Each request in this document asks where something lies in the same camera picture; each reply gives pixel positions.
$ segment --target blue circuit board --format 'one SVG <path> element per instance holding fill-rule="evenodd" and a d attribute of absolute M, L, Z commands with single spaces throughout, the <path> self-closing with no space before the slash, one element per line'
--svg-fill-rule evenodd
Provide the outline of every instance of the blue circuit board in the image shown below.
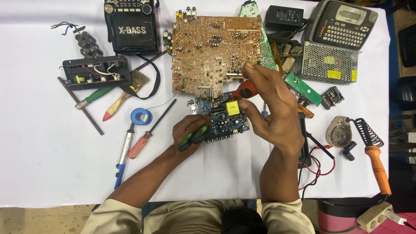
<path fill-rule="evenodd" d="M 218 107 L 222 101 L 231 96 L 232 92 L 223 93 L 218 98 L 207 100 L 206 98 L 196 98 L 188 102 L 192 109 L 192 114 L 208 115 L 213 108 Z M 228 116 L 227 110 L 211 113 L 211 133 L 207 136 L 206 141 L 214 142 L 222 139 L 233 137 L 234 134 L 250 130 L 247 116 L 240 108 L 240 114 Z"/>

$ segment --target shirt sleeve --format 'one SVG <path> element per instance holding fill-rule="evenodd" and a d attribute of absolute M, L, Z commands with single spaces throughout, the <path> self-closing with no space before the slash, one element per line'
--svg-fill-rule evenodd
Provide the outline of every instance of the shirt sleeve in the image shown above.
<path fill-rule="evenodd" d="M 81 234 L 137 234 L 141 222 L 141 209 L 108 199 L 91 213 Z"/>
<path fill-rule="evenodd" d="M 262 217 L 268 234 L 315 233 L 311 221 L 302 213 L 300 199 L 290 203 L 264 203 Z"/>

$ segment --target brown circuit board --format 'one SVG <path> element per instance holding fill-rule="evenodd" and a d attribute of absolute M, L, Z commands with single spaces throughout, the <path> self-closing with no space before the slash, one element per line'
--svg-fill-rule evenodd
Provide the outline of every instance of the brown circuit board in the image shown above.
<path fill-rule="evenodd" d="M 246 61 L 260 63 L 261 18 L 176 15 L 172 92 L 217 98 Z"/>

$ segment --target orange screwdriver handle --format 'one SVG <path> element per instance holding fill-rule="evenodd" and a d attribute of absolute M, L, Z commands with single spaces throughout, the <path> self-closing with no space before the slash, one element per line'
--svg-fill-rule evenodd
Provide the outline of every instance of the orange screwdriver handle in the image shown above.
<path fill-rule="evenodd" d="M 311 119 L 315 116 L 314 113 L 312 113 L 310 110 L 308 110 L 306 107 L 304 107 L 302 104 L 297 104 L 297 111 L 303 112 L 306 116 L 306 118 Z"/>
<path fill-rule="evenodd" d="M 254 87 L 254 84 L 251 80 L 246 80 L 240 86 L 238 86 L 238 89 L 231 93 L 231 98 L 234 101 L 241 100 L 243 98 L 248 99 L 251 97 L 256 96 L 259 94 L 257 92 L 257 89 Z"/>
<path fill-rule="evenodd" d="M 135 159 L 136 156 L 140 153 L 140 151 L 143 149 L 143 147 L 147 144 L 149 141 L 149 138 L 152 136 L 151 133 L 146 131 L 144 136 L 142 136 L 137 143 L 133 146 L 133 148 L 130 150 L 128 157 L 131 159 Z"/>
<path fill-rule="evenodd" d="M 387 179 L 386 171 L 380 160 L 381 150 L 377 146 L 365 147 L 365 154 L 370 157 L 371 166 L 373 167 L 374 176 L 380 188 L 381 194 L 391 195 L 389 180 Z"/>

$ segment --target white tablecloth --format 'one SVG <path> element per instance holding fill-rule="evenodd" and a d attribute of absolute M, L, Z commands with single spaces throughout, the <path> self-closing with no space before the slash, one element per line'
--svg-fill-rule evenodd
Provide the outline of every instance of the white tablecloth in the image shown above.
<path fill-rule="evenodd" d="M 130 98 L 110 120 L 101 119 L 107 108 L 121 95 L 115 89 L 97 100 L 87 110 L 105 132 L 100 136 L 85 115 L 75 109 L 75 102 L 56 77 L 64 77 L 59 69 L 62 61 L 79 59 L 79 47 L 73 34 L 62 36 L 65 27 L 51 30 L 61 21 L 85 25 L 86 31 L 97 39 L 105 55 L 113 55 L 107 42 L 103 3 L 98 0 L 16 0 L 2 3 L 0 14 L 0 68 L 2 72 L 0 98 L 0 206 L 52 207 L 72 204 L 101 203 L 113 190 L 115 168 L 133 109 L 161 105 L 171 92 L 171 57 L 163 56 L 155 63 L 162 73 L 157 94 L 146 101 Z M 159 8 L 160 29 L 171 28 L 175 11 L 195 6 L 198 15 L 237 16 L 243 1 L 165 0 Z M 258 1 L 261 15 L 269 5 L 296 7 L 305 10 L 307 18 L 315 2 L 297 0 Z M 359 55 L 357 83 L 338 89 L 345 100 L 331 110 L 309 106 L 315 113 L 307 119 L 307 130 L 322 144 L 325 131 L 338 115 L 364 118 L 373 130 L 388 141 L 388 60 L 389 34 L 384 10 L 379 13 L 371 35 Z M 129 57 L 131 68 L 142 64 Z M 155 71 L 151 66 L 142 70 L 151 82 L 140 91 L 146 96 L 153 88 Z M 308 82 L 318 93 L 332 85 Z M 232 91 L 237 84 L 224 85 Z M 76 91 L 82 100 L 93 90 Z M 176 122 L 191 113 L 186 106 L 193 95 L 178 94 L 177 103 L 153 132 L 153 138 L 142 153 L 129 160 L 124 178 L 143 168 L 172 144 L 171 129 Z M 251 99 L 259 108 L 260 97 Z M 157 119 L 168 104 L 150 109 Z M 135 141 L 150 126 L 136 127 Z M 308 187 L 305 197 L 371 197 L 379 192 L 364 144 L 355 127 L 352 150 L 355 161 L 347 161 L 340 149 L 329 151 L 337 166 L 330 175 L 322 176 L 315 186 Z M 215 143 L 203 144 L 165 180 L 151 201 L 202 200 L 226 198 L 258 198 L 259 175 L 271 146 L 253 131 L 235 135 Z M 388 168 L 388 145 L 382 148 L 381 160 Z M 332 160 L 322 151 L 314 154 L 322 171 L 332 167 Z M 301 185 L 312 181 L 314 175 L 305 170 Z"/>

